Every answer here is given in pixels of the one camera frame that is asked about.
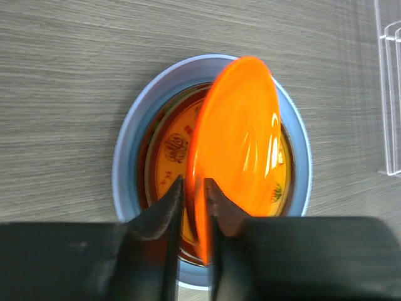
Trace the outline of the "light blue plate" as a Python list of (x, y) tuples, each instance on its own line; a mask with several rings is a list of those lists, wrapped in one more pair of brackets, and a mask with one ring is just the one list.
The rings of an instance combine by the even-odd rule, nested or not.
[[(182, 60), (157, 75), (134, 100), (113, 155), (112, 191), (119, 220), (134, 218), (161, 198), (177, 176), (185, 178), (197, 115), (216, 78), (236, 59), (209, 54)], [(273, 82), (281, 135), (270, 216), (303, 216), (312, 184), (310, 142), (292, 99)], [(208, 264), (198, 257), (196, 242), (185, 204), (177, 279), (181, 287), (206, 290)]]

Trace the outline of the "orange plate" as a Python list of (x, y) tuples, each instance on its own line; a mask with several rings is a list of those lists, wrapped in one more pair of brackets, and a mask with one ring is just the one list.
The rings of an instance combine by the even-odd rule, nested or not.
[(195, 250), (211, 261), (204, 179), (251, 216), (269, 216), (278, 169), (281, 117), (276, 86), (259, 58), (245, 56), (216, 78), (197, 115), (185, 174)]

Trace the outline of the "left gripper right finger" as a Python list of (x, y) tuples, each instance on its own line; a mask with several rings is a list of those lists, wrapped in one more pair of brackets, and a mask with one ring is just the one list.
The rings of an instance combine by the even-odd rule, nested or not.
[(399, 300), (400, 244), (369, 216), (253, 217), (204, 181), (212, 300)]

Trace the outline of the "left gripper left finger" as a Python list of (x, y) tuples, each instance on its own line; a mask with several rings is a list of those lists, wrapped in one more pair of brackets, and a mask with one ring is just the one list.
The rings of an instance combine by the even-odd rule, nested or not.
[(4, 222), (2, 300), (175, 300), (184, 180), (126, 223)]

